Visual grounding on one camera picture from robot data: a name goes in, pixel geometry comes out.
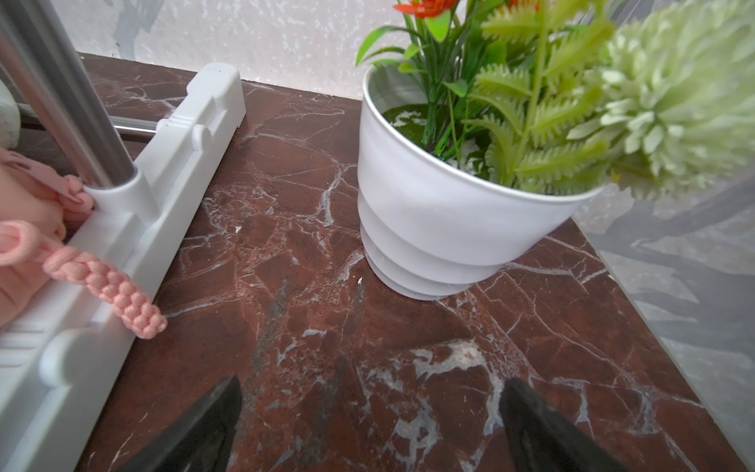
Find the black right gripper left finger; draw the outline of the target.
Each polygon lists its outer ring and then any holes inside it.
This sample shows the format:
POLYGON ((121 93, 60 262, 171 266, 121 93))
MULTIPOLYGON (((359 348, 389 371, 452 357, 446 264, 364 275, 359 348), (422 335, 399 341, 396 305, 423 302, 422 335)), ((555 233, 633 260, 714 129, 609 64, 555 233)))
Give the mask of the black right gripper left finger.
POLYGON ((226 470, 242 400, 238 378, 222 380, 120 469, 226 470))

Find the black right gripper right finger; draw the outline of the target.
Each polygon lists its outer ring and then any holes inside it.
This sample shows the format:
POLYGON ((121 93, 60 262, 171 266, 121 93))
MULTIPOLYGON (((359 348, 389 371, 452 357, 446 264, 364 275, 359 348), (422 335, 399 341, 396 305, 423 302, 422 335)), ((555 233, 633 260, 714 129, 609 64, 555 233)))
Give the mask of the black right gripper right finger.
POLYGON ((499 412, 518 471, 626 469, 521 379, 506 380, 499 412))

